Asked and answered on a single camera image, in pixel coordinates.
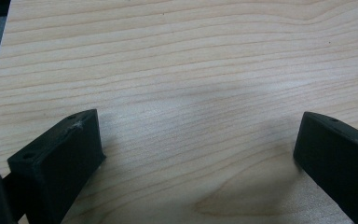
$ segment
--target screw hole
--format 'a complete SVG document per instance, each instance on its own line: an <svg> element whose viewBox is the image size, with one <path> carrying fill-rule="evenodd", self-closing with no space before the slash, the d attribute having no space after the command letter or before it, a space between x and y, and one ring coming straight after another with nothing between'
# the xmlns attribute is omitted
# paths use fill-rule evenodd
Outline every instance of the screw hole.
<svg viewBox="0 0 358 224"><path fill-rule="evenodd" d="M25 160L31 159L34 156L34 153L25 153L22 158Z"/></svg>

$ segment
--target light wood surface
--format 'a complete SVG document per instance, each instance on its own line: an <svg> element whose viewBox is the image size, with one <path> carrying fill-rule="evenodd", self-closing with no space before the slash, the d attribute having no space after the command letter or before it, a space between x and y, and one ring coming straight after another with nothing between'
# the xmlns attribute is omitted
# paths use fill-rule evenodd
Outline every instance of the light wood surface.
<svg viewBox="0 0 358 224"><path fill-rule="evenodd" d="M64 223L351 223L292 153L306 110L358 129L358 1L13 0L0 174L91 108L107 159Z"/></svg>

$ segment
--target wooden table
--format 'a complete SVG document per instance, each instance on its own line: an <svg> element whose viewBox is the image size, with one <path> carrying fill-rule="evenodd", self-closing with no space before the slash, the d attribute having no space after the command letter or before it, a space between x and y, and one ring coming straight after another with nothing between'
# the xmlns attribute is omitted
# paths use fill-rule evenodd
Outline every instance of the wooden table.
<svg viewBox="0 0 358 224"><path fill-rule="evenodd" d="M292 153L304 111L358 129L358 1L14 0L0 174L91 108L107 160L65 223L351 223Z"/></svg>

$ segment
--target wood grain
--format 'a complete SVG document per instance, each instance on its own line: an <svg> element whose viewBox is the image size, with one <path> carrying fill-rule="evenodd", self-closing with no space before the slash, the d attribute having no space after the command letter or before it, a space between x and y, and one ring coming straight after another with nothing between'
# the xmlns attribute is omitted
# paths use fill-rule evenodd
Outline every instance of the wood grain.
<svg viewBox="0 0 358 224"><path fill-rule="evenodd" d="M351 223L292 152L304 111L358 129L358 1L12 1L0 174L90 108L107 160L64 223Z"/></svg>

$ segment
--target black clamp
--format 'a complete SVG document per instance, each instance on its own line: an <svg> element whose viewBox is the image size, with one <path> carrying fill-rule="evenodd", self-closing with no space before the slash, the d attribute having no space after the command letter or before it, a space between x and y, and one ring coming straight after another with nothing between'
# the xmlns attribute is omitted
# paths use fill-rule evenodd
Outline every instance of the black clamp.
<svg viewBox="0 0 358 224"><path fill-rule="evenodd" d="M58 224L90 176L101 165L97 110L63 119L7 162L0 176L0 224L26 214L30 224Z"/></svg>
<svg viewBox="0 0 358 224"><path fill-rule="evenodd" d="M338 119L306 112L294 156L304 171L358 224L358 130Z"/></svg>

